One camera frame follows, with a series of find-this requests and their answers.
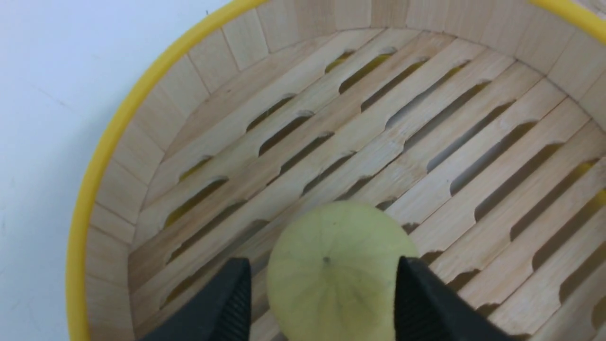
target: slot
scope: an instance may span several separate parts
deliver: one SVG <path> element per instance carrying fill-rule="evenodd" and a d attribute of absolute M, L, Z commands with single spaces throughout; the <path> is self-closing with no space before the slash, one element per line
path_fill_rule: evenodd
<path fill-rule="evenodd" d="M 406 233 L 408 233 L 408 234 L 413 233 L 418 227 L 419 227 L 419 224 L 417 224 L 417 223 L 408 223 L 408 224 L 402 225 L 402 229 L 404 229 L 404 231 L 406 231 Z"/>
<path fill-rule="evenodd" d="M 393 205 L 396 202 L 396 200 L 398 200 L 398 199 L 397 198 L 387 199 L 387 200 L 383 201 L 382 203 L 379 203 L 375 207 L 385 212 L 391 205 Z"/>
<path fill-rule="evenodd" d="M 168 259 L 168 263 L 175 260 L 179 257 L 183 252 L 192 247 L 198 240 L 202 239 L 205 235 L 207 235 L 212 229 L 221 224 L 225 219 L 229 218 L 230 215 L 234 214 L 239 208 L 246 204 L 246 200 L 238 201 L 230 206 L 227 206 L 219 215 L 213 218 L 208 224 L 204 225 L 201 229 L 199 229 L 196 233 L 194 233 L 189 239 L 184 241 L 173 253 L 170 255 Z"/>
<path fill-rule="evenodd" d="M 294 132 L 298 127 L 301 127 L 305 122 L 307 122 L 307 120 L 311 118 L 311 116 L 313 116 L 312 112 L 301 112 L 297 118 L 292 120 L 279 132 L 267 139 L 267 141 L 263 142 L 261 148 L 259 148 L 259 156 L 265 154 L 268 150 L 280 143 L 280 141 L 284 140 L 290 133 Z"/>
<path fill-rule="evenodd" d="M 306 158 L 308 155 L 313 153 L 314 150 L 323 145 L 326 141 L 328 141 L 335 133 L 333 132 L 324 132 L 320 134 L 315 140 L 313 140 L 307 147 L 301 149 L 295 156 L 293 156 L 290 160 L 286 161 L 280 168 L 280 175 L 288 172 L 292 167 L 298 164 L 301 160 Z"/>
<path fill-rule="evenodd" d="M 473 277 L 476 277 L 480 273 L 480 270 L 474 269 L 472 271 L 463 272 L 462 274 L 458 274 L 449 284 L 448 287 L 455 292 L 463 289 L 467 283 L 473 280 Z"/>
<path fill-rule="evenodd" d="M 383 96 L 385 96 L 389 91 L 392 91 L 398 84 L 403 82 L 408 76 L 412 75 L 413 72 L 417 71 L 418 68 L 423 66 L 429 58 L 424 58 L 423 60 L 412 64 L 407 67 L 406 70 L 402 71 L 398 76 L 392 79 L 389 83 L 383 86 L 379 91 L 375 92 L 371 97 L 365 100 L 360 106 L 360 110 L 362 112 L 366 111 L 366 109 L 370 108 L 374 103 L 380 100 Z"/>
<path fill-rule="evenodd" d="M 509 107 L 511 107 L 515 103 L 515 101 L 509 102 L 507 104 L 503 104 L 494 108 L 486 117 L 480 120 L 480 122 L 476 123 L 470 130 L 463 134 L 463 136 L 456 139 L 451 145 L 446 147 L 440 154 L 434 157 L 427 164 L 427 173 L 429 174 L 431 171 L 436 169 L 442 162 L 448 159 L 451 155 L 453 155 L 459 148 L 461 148 L 465 143 L 469 142 L 474 136 L 476 136 L 482 129 L 486 128 L 490 123 L 496 120 L 502 113 L 507 111 Z"/>
<path fill-rule="evenodd" d="M 505 136 L 500 142 L 495 144 L 492 148 L 486 152 L 480 159 L 474 162 L 468 169 L 466 169 L 461 175 L 459 175 L 452 184 L 450 184 L 450 195 L 455 196 L 465 186 L 467 186 L 473 179 L 475 179 L 480 173 L 482 173 L 492 162 L 496 161 L 507 149 L 512 147 L 518 142 L 527 132 L 530 131 L 536 125 L 535 122 L 524 123 L 515 127 L 507 136 Z"/>
<path fill-rule="evenodd" d="M 606 297 L 602 299 L 593 307 L 591 314 L 591 324 L 595 330 L 600 329 L 601 326 L 606 322 Z"/>
<path fill-rule="evenodd" d="M 406 104 L 403 108 L 398 110 L 393 116 L 387 120 L 387 124 L 385 125 L 385 130 L 392 128 L 397 122 L 400 122 L 408 113 L 410 113 L 414 108 L 418 107 L 420 103 L 425 101 L 429 95 L 431 95 L 437 88 L 439 88 L 442 84 L 446 83 L 450 78 L 452 78 L 457 72 L 461 71 L 467 64 L 468 61 L 464 62 L 460 66 L 454 67 L 450 69 L 442 78 L 440 78 L 437 82 L 435 82 L 432 86 L 430 86 L 427 90 L 420 93 L 417 97 L 413 98 L 408 104 Z"/>
<path fill-rule="evenodd" d="M 269 221 L 266 220 L 256 220 L 249 224 L 246 228 L 246 231 L 238 237 L 233 243 L 223 249 L 215 258 L 210 260 L 210 262 L 203 265 L 196 272 L 194 272 L 191 276 L 187 277 L 181 283 L 179 283 L 175 288 L 168 294 L 167 298 L 164 300 L 164 303 L 160 307 L 163 309 L 170 302 L 174 301 L 177 297 L 179 297 L 182 293 L 186 292 L 190 287 L 192 287 L 198 280 L 203 278 L 206 274 L 213 271 L 219 271 L 221 266 L 230 258 L 232 255 L 244 244 L 248 239 L 252 238 L 257 232 L 266 227 L 269 224 Z"/>
<path fill-rule="evenodd" d="M 606 243 L 602 243 L 577 270 L 562 282 L 560 286 L 560 303 L 564 304 L 570 295 L 583 284 L 587 277 L 602 265 L 604 260 L 606 260 Z"/>
<path fill-rule="evenodd" d="M 213 157 L 208 156 L 208 155 L 203 156 L 202 159 L 198 163 L 196 163 L 195 166 L 186 170 L 183 174 L 181 174 L 179 176 L 179 182 L 182 182 L 187 177 L 189 177 L 191 174 L 194 174 L 196 171 L 198 171 L 198 169 L 202 168 L 205 164 L 207 164 L 212 158 Z"/>
<path fill-rule="evenodd" d="M 530 334 L 518 334 L 518 335 L 511 336 L 511 338 L 514 339 L 515 341 L 528 341 L 528 340 L 530 340 L 531 337 L 532 337 L 532 335 L 530 335 Z"/>
<path fill-rule="evenodd" d="M 457 112 L 461 107 L 463 107 L 465 103 L 469 102 L 489 84 L 490 82 L 477 84 L 471 89 L 467 90 L 454 102 L 452 102 L 448 107 L 446 107 L 446 109 L 442 110 L 428 123 L 426 123 L 421 129 L 419 129 L 419 131 L 417 131 L 413 136 L 406 140 L 406 142 L 404 143 L 404 152 L 406 153 L 408 150 L 414 147 L 415 144 L 423 140 L 427 135 L 429 135 L 429 133 L 434 131 L 440 124 L 450 118 L 455 112 Z"/>
<path fill-rule="evenodd" d="M 333 163 L 330 167 L 326 168 L 326 170 L 323 171 L 320 175 L 318 175 L 315 179 L 313 179 L 312 181 L 310 181 L 309 183 L 307 183 L 307 185 L 305 186 L 305 188 L 303 188 L 303 193 L 301 194 L 301 196 L 307 194 L 314 187 L 316 187 L 320 182 L 322 182 L 324 179 L 326 179 L 327 177 L 329 177 L 332 173 L 336 172 L 337 169 L 339 169 L 341 166 L 343 166 L 355 154 L 356 154 L 355 152 L 351 152 L 348 155 L 346 155 L 346 156 L 338 159 L 337 161 L 335 161 L 335 163 Z"/>
<path fill-rule="evenodd" d="M 444 251 L 428 252 L 421 257 L 421 260 L 429 265 L 432 264 L 436 259 L 438 259 L 438 257 L 440 257 L 443 253 Z"/>
<path fill-rule="evenodd" d="M 342 55 L 338 56 L 337 59 L 335 59 L 334 61 L 332 61 L 327 67 L 326 69 L 324 69 L 324 73 L 328 73 L 331 72 L 332 70 L 334 70 L 337 66 L 343 64 L 343 62 L 345 62 L 347 60 L 347 58 L 351 57 L 351 55 L 353 55 L 355 53 L 354 50 L 346 50 Z"/>
<path fill-rule="evenodd" d="M 289 93 L 285 95 L 281 100 L 279 100 L 276 104 L 274 104 L 271 108 L 267 109 L 263 113 L 261 113 L 254 121 L 252 121 L 246 131 L 249 132 L 253 130 L 254 127 L 261 124 L 261 122 L 265 121 L 269 116 L 278 111 L 281 107 L 285 106 L 288 102 L 290 102 L 296 95 L 294 93 Z"/>
<path fill-rule="evenodd" d="M 598 161 L 582 163 L 572 170 L 560 183 L 554 187 L 541 201 L 526 213 L 510 230 L 510 240 L 518 238 L 546 209 L 585 175 Z"/>
<path fill-rule="evenodd" d="M 492 315 L 493 312 L 495 312 L 497 309 L 499 309 L 501 305 L 498 303 L 488 303 L 485 305 L 482 305 L 480 308 L 476 309 L 476 311 L 478 312 L 478 314 L 484 316 L 486 319 Z"/>
<path fill-rule="evenodd" d="M 212 193 L 223 186 L 229 179 L 227 177 L 220 177 L 211 181 L 205 188 L 200 190 L 196 195 L 187 200 L 183 205 L 175 209 L 171 214 L 168 215 L 164 222 L 164 228 L 174 224 L 177 220 L 183 217 L 187 212 L 191 211 L 196 207 L 202 200 L 208 198 Z"/>
<path fill-rule="evenodd" d="M 347 192 L 341 194 L 337 199 L 335 199 L 335 201 L 349 200 L 356 193 L 358 193 L 362 189 L 362 187 L 366 186 L 366 184 L 368 184 L 372 179 L 373 177 L 362 177 L 360 180 L 356 181 L 356 183 L 353 184 L 353 186 L 350 187 Z"/>
<path fill-rule="evenodd" d="M 363 66 L 361 69 L 359 69 L 356 73 L 354 73 L 351 77 L 347 78 L 343 83 L 341 83 L 341 86 L 339 87 L 339 93 L 343 94 L 345 91 L 347 91 L 349 88 L 354 86 L 361 79 L 366 77 L 369 73 L 374 71 L 374 69 L 376 69 L 381 64 L 383 64 L 386 60 L 389 59 L 389 57 L 393 56 L 395 53 L 396 53 L 396 49 L 390 48 L 390 49 L 387 49 L 385 51 L 385 53 L 382 53 L 382 54 L 378 55 L 377 57 L 375 57 L 373 60 L 371 60 L 365 66 Z"/>
<path fill-rule="evenodd" d="M 560 228 L 543 245 L 532 258 L 532 267 L 536 271 L 562 246 L 570 237 L 585 225 L 606 204 L 606 191 L 600 191 L 583 206 L 569 221 Z"/>
<path fill-rule="evenodd" d="M 480 205 L 476 207 L 476 221 L 480 221 L 490 211 L 492 211 L 500 202 L 513 192 L 524 180 L 526 180 L 534 171 L 543 165 L 562 144 L 548 144 L 543 147 L 533 158 L 526 162 L 518 171 L 505 181 L 496 191 L 488 196 Z"/>

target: yellow rim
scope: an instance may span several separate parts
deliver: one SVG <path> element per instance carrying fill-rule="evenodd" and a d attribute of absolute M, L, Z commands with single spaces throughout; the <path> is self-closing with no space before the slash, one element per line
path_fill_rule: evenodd
<path fill-rule="evenodd" d="M 175 41 L 143 74 L 107 126 L 84 175 L 72 217 L 65 271 L 65 296 L 70 340 L 90 340 L 85 291 L 88 221 L 105 168 L 128 122 L 149 91 L 181 56 L 226 22 L 265 1 L 267 0 L 233 0 L 196 24 Z M 530 1 L 561 16 L 606 44 L 606 22 L 580 5 L 570 0 Z"/>

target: white surface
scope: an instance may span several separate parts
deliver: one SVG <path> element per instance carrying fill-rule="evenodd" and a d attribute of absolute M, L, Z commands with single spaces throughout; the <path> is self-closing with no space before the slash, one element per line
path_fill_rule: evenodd
<path fill-rule="evenodd" d="M 0 340 L 67 340 L 85 168 L 135 81 L 227 0 L 0 1 Z"/>

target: slatted bamboo base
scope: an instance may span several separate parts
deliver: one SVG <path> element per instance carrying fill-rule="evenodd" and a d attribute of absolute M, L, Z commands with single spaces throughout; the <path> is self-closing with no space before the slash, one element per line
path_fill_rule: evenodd
<path fill-rule="evenodd" d="M 255 274 L 251 340 L 278 340 L 273 244 L 349 199 L 397 219 L 508 333 L 585 341 L 604 318 L 605 156 L 604 131 L 543 74 L 463 39 L 365 29 L 280 50 L 202 103 L 156 171 L 128 265 L 136 334 L 237 256 Z"/>

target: bamboo steamer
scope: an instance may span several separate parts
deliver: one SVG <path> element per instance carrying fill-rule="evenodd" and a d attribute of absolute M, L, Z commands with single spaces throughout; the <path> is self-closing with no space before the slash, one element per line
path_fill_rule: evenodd
<path fill-rule="evenodd" d="M 343 199 L 391 215 L 506 332 L 605 340 L 603 2 L 535 2 L 237 0 L 202 21 L 91 162 L 72 340 L 141 337 L 235 256 L 255 275 L 251 340 L 282 338 L 269 253 Z"/>

